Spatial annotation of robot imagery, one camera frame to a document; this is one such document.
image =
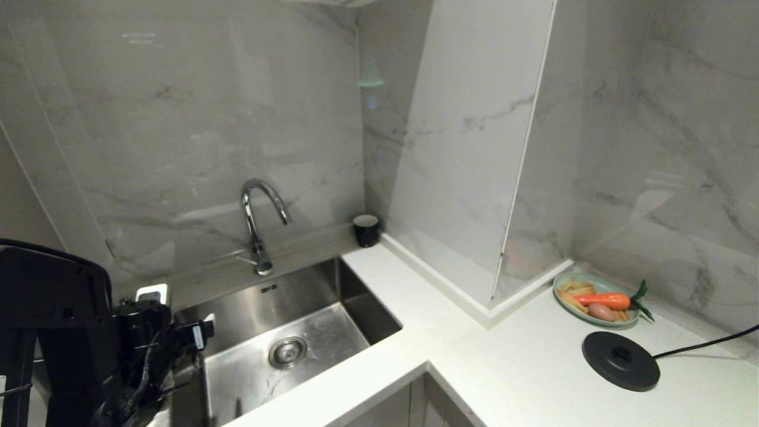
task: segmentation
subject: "plate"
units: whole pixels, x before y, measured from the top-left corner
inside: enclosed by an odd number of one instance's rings
[[[572,278],[575,278],[578,282],[589,282],[593,284],[593,287],[596,288],[597,293],[608,293],[608,292],[621,292],[628,294],[628,289],[622,288],[620,286],[615,285],[614,283],[609,282],[608,280],[604,279],[603,277],[598,277],[593,274],[589,273],[561,273],[560,275],[556,276],[555,279],[553,279],[553,296],[556,297],[556,301],[559,302],[564,308],[567,309],[568,312],[572,313],[573,315],[579,317],[582,320],[589,321],[590,323],[600,324],[602,326],[610,326],[610,327],[622,327],[622,326],[629,326],[631,324],[634,324],[636,321],[638,321],[638,316],[640,316],[641,311],[635,308],[633,305],[630,305],[630,308],[628,308],[628,311],[630,312],[630,320],[628,321],[604,321],[601,319],[596,319],[595,317],[586,315],[585,313],[577,310],[576,308],[572,307],[571,305],[564,302],[563,299],[559,298],[559,294],[556,293],[556,291],[559,290],[560,286],[568,281],[570,281]]]

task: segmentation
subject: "drain strainer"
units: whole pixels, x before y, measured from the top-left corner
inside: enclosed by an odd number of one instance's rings
[[[291,368],[306,356],[308,345],[300,337],[279,340],[269,351],[269,363],[277,369]]]

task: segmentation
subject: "faucet spout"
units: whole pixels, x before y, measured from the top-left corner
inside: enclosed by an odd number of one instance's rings
[[[258,230],[256,228],[256,220],[253,216],[253,210],[250,206],[250,192],[254,188],[260,189],[266,193],[267,196],[269,196],[269,199],[274,204],[274,208],[277,210],[279,218],[282,220],[282,224],[288,225],[292,222],[292,218],[290,217],[290,212],[288,211],[287,206],[285,206],[285,202],[282,201],[282,198],[279,197],[279,193],[277,193],[277,191],[267,182],[264,182],[260,179],[248,179],[243,184],[242,210],[245,214],[247,230],[250,232],[250,251],[253,255],[253,259],[250,260],[250,263],[256,266],[257,274],[260,276],[266,276],[267,274],[271,273],[274,266],[272,265],[271,260],[269,260],[269,256],[266,254],[266,249],[263,246],[263,240],[258,234]]]

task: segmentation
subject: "black cup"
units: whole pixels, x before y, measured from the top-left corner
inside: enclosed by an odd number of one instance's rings
[[[380,220],[374,215],[359,215],[353,219],[356,243],[362,248],[371,248],[380,240]]]

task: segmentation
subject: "kitchen sink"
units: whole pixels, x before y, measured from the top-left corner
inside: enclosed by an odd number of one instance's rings
[[[172,396],[172,425],[224,425],[401,330],[339,258],[175,317],[184,323],[211,314],[216,335],[203,358],[175,370],[176,384],[190,384]]]

